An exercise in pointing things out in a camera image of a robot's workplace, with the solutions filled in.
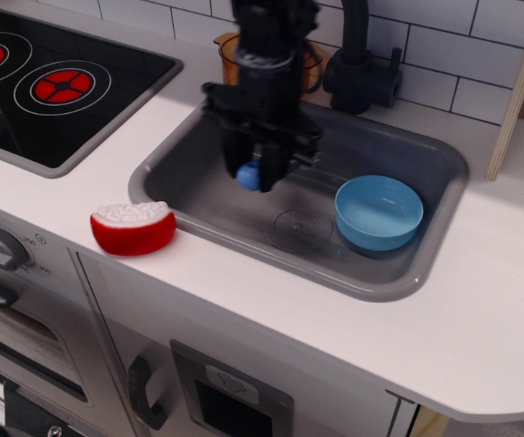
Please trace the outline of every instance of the subway tile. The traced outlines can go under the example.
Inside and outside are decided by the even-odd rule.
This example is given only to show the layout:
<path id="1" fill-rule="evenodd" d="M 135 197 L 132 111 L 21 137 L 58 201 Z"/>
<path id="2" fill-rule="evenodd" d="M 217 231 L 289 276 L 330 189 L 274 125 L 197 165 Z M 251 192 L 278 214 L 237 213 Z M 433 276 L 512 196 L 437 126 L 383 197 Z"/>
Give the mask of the subway tile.
<path id="1" fill-rule="evenodd" d="M 477 0 L 372 0 L 369 13 L 468 35 Z"/>
<path id="2" fill-rule="evenodd" d="M 343 43 L 343 11 L 335 7 L 321 7 L 317 16 L 318 28 L 308 39 L 330 46 L 341 47 Z"/>
<path id="3" fill-rule="evenodd" d="M 211 0 L 211 15 L 225 20 L 235 20 L 232 14 L 232 3 L 229 0 Z"/>
<path id="4" fill-rule="evenodd" d="M 106 21 L 131 25 L 164 36 L 174 36 L 171 8 L 136 0 L 99 0 Z"/>
<path id="5" fill-rule="evenodd" d="M 472 35 L 524 47 L 524 2 L 480 0 Z"/>
<path id="6" fill-rule="evenodd" d="M 400 65 L 403 74 L 399 98 L 427 107 L 450 110 L 457 78 L 416 66 Z"/>
<path id="7" fill-rule="evenodd" d="M 234 23 L 220 20 L 211 16 L 192 14 L 180 9 L 173 9 L 176 38 L 199 44 L 201 46 L 217 47 L 214 39 L 225 32 L 237 32 Z"/>
<path id="8" fill-rule="evenodd" d="M 319 6 L 327 5 L 334 7 L 343 7 L 343 5 L 341 4 L 341 0 L 318 0 L 315 3 L 317 3 Z"/>
<path id="9" fill-rule="evenodd" d="M 211 15 L 209 0 L 151 0 L 165 6 L 177 7 L 186 11 L 197 12 L 199 14 Z"/>
<path id="10" fill-rule="evenodd" d="M 452 112 L 500 125 L 511 93 L 510 89 L 460 79 Z"/>
<path id="11" fill-rule="evenodd" d="M 96 0 L 38 0 L 40 3 L 58 6 L 81 14 L 100 18 L 100 8 Z"/>
<path id="12" fill-rule="evenodd" d="M 520 48 L 412 26 L 406 63 L 513 87 L 523 54 Z"/>
<path id="13" fill-rule="evenodd" d="M 406 47 L 408 25 L 397 21 L 371 18 L 369 20 L 368 49 L 374 56 L 391 58 L 391 50 Z"/>

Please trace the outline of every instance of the sink drain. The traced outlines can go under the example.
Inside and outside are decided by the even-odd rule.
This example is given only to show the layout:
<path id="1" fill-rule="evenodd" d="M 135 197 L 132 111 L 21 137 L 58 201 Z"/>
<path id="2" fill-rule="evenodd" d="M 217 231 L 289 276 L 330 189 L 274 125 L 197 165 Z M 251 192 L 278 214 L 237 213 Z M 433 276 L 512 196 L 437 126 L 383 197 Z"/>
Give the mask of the sink drain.
<path id="1" fill-rule="evenodd" d="M 272 246 L 291 253 L 305 253 L 320 248 L 330 239 L 330 217 L 308 209 L 289 209 L 267 218 L 264 235 Z"/>

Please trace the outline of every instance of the sink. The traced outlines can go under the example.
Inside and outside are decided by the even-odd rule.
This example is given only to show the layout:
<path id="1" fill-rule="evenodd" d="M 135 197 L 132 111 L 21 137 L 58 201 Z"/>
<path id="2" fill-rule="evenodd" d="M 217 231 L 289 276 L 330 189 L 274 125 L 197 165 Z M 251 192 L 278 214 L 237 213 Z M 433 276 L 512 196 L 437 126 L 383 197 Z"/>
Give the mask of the sink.
<path id="1" fill-rule="evenodd" d="M 241 188 L 225 170 L 220 132 L 196 109 L 136 169 L 133 202 L 165 201 L 178 227 L 360 300 L 399 300 L 418 290 L 468 183 L 450 145 L 332 109 L 302 103 L 322 128 L 320 159 L 268 193 Z M 421 197 L 415 237 L 389 252 L 350 246 L 338 232 L 335 195 L 351 178 L 396 178 Z"/>

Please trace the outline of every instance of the stovetop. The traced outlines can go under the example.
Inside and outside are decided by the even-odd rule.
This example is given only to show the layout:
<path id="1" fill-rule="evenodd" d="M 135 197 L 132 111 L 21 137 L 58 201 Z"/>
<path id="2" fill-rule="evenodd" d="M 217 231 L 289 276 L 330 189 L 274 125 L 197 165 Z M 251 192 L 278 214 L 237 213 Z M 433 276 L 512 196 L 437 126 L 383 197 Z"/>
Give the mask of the stovetop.
<path id="1" fill-rule="evenodd" d="M 168 56 L 0 11 L 0 159 L 61 177 L 181 69 Z"/>

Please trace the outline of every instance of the black faucet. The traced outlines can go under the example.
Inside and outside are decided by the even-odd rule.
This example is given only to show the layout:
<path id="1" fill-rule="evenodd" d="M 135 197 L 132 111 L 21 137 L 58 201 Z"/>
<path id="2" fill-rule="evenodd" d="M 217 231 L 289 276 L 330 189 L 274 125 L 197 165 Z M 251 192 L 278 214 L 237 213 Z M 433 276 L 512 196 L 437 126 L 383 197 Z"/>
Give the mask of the black faucet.
<path id="1" fill-rule="evenodd" d="M 360 114 L 373 103 L 392 107 L 401 86 L 401 49 L 391 52 L 389 66 L 376 66 L 367 50 L 368 0 L 341 0 L 343 4 L 343 46 L 329 60 L 323 87 L 332 94 L 333 109 Z"/>

